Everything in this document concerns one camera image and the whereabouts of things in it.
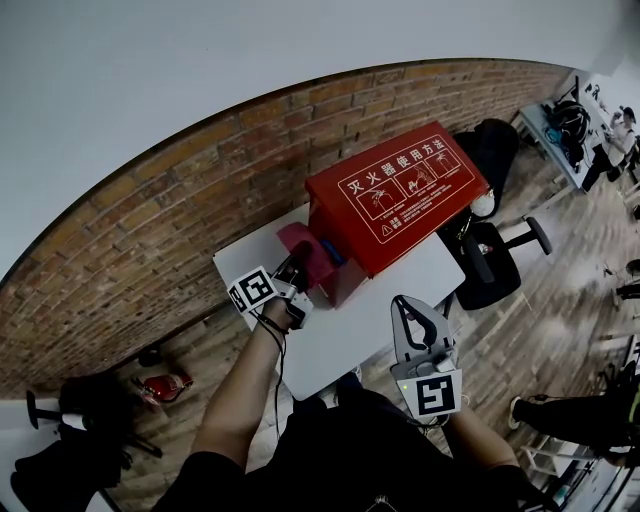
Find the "hand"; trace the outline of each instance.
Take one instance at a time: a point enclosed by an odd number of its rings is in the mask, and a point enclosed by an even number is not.
[[[289,329],[293,322],[293,318],[287,313],[287,303],[279,297],[274,297],[267,301],[262,310],[262,314],[270,320],[273,320],[278,327],[284,330]]]

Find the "white wall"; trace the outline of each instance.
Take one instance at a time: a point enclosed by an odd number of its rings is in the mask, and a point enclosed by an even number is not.
[[[58,410],[57,400],[38,400],[37,403],[42,409]],[[15,461],[35,455],[57,441],[56,426],[54,422],[40,421],[40,428],[35,430],[29,423],[26,401],[0,401],[0,503],[8,512],[28,512],[11,489]],[[87,512],[112,512],[112,509],[96,493]]]
[[[81,194],[220,110],[365,66],[609,72],[632,0],[0,0],[0,276]]]

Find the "black wire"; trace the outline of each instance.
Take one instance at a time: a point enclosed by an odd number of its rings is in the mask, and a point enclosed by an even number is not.
[[[269,334],[271,334],[271,337],[276,342],[276,345],[278,345],[278,351],[280,352],[280,375],[278,376],[278,382],[276,383],[275,397],[273,399],[273,410],[274,410],[275,421],[276,421],[276,436],[278,437],[278,441],[280,441],[280,425],[278,424],[278,392],[280,391],[280,384],[282,384],[282,374],[284,373],[284,356],[287,355],[286,338],[284,337],[284,334],[283,334],[282,335],[282,339],[284,341],[284,350],[283,350],[280,340],[278,340],[278,337],[273,333],[273,331],[269,329],[269,327],[267,327],[267,325],[253,311],[250,311],[250,313],[260,323],[260,325]]]

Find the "desk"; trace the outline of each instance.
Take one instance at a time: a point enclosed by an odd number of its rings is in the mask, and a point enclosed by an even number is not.
[[[288,256],[276,232],[291,222],[307,223],[309,205],[263,226],[218,251],[213,261],[225,284],[263,265],[273,271]],[[304,329],[291,331],[282,380],[298,400],[320,391],[393,342],[391,299],[404,294],[435,306],[464,280],[462,270],[437,234],[365,282],[338,309],[319,290]],[[245,314],[250,328],[255,319]]]
[[[546,114],[542,109],[542,105],[536,103],[534,105],[529,105],[520,110],[520,113],[516,117],[516,119],[511,123],[516,130],[521,132],[526,129],[531,136],[544,148],[546,153],[549,155],[549,158],[556,164],[556,167],[562,171],[562,174],[554,180],[554,183],[559,182],[563,177],[567,180],[567,185],[558,193],[554,194],[552,197],[547,199],[543,204],[538,206],[534,211],[529,213],[527,216],[533,216],[535,213],[545,210],[549,208],[552,204],[556,203],[564,196],[571,193],[573,190],[577,190],[582,186],[582,182],[591,167],[591,163],[593,162],[593,146],[598,145],[601,142],[601,135],[599,124],[594,126],[594,121],[591,121],[591,128],[594,130],[594,135],[588,137],[585,140],[584,146],[586,147],[585,157],[580,162],[580,169],[576,172],[567,157],[564,155],[564,151],[560,149],[555,144],[552,144],[547,140],[545,136],[545,130],[549,126],[547,122]]]

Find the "office chair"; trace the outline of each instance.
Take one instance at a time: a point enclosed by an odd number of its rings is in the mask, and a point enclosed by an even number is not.
[[[530,230],[507,242],[489,222],[471,224],[461,242],[445,242],[466,276],[456,289],[458,302],[463,309],[485,308],[520,287],[520,273],[509,253],[510,249],[537,240],[544,253],[551,254],[551,242],[538,221],[528,217],[526,222]],[[483,246],[488,249],[484,254]]]

